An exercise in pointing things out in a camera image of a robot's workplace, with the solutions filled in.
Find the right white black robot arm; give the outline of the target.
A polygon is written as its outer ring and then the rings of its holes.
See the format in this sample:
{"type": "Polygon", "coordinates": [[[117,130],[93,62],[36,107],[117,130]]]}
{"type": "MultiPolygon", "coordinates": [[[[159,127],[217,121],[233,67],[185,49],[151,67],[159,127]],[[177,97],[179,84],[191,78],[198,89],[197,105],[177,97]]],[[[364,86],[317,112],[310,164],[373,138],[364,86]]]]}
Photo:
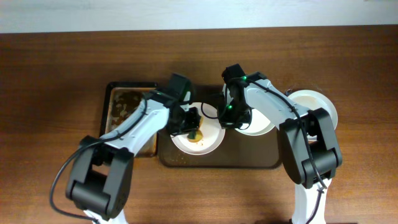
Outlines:
{"type": "Polygon", "coordinates": [[[240,65],[226,67],[224,102],[218,107],[222,128],[245,129],[258,110],[277,128],[287,175],[295,184],[291,223],[324,223],[327,190],[343,163],[335,128],[327,110],[311,110],[276,89],[261,72],[245,74],[240,65]]]}

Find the white plate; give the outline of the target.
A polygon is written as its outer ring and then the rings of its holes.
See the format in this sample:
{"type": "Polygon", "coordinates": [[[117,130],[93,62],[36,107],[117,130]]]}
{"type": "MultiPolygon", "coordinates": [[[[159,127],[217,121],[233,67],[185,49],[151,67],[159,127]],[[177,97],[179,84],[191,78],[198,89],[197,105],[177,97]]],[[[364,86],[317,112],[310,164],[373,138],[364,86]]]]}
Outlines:
{"type": "MultiPolygon", "coordinates": [[[[227,93],[226,84],[223,86],[223,93],[227,93]]],[[[252,121],[247,129],[235,129],[241,134],[248,136],[260,136],[268,133],[274,128],[274,125],[258,110],[252,108],[252,121]]]]}
{"type": "Polygon", "coordinates": [[[201,156],[214,151],[223,141],[225,130],[221,127],[217,119],[210,119],[201,112],[201,103],[194,102],[190,106],[198,109],[199,115],[203,118],[199,130],[203,137],[198,142],[190,142],[187,134],[172,137],[173,143],[183,152],[201,156]]]}

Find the pale blue plate front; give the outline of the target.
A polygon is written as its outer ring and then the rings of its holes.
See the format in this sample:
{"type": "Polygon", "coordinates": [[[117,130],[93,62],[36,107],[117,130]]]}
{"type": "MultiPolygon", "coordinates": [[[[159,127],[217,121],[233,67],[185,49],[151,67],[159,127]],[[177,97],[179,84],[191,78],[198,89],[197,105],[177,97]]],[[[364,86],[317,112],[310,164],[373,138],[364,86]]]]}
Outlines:
{"type": "Polygon", "coordinates": [[[305,106],[311,110],[325,109],[331,116],[334,129],[338,124],[338,113],[334,104],[323,94],[313,90],[299,90],[288,96],[292,101],[305,106]]]}

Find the yellow green sponge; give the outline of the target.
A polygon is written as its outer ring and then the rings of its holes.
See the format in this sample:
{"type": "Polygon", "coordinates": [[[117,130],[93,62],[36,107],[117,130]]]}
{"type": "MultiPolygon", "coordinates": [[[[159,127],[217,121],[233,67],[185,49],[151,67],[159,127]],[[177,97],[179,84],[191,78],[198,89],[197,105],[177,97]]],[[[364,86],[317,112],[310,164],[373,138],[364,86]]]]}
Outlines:
{"type": "Polygon", "coordinates": [[[190,124],[190,131],[187,135],[187,140],[189,142],[198,142],[203,139],[203,133],[200,128],[203,123],[203,118],[200,116],[199,118],[195,118],[190,124]]]}

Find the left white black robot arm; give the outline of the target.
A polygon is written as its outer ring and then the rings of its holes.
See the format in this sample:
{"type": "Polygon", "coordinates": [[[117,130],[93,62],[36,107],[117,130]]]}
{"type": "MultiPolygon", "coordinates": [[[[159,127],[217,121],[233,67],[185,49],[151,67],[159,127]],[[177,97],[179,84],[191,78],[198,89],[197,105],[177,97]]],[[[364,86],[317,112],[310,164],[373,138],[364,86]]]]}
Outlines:
{"type": "Polygon", "coordinates": [[[166,88],[144,93],[137,109],[116,129],[100,138],[84,137],[55,176],[49,193],[51,208],[92,223],[126,223],[124,206],[136,154],[161,129],[171,136],[196,131],[201,116],[190,107],[194,96],[191,81],[174,73],[166,88]],[[69,164],[73,166],[65,196],[83,210],[83,215],[59,209],[53,200],[56,184],[69,164]]]}

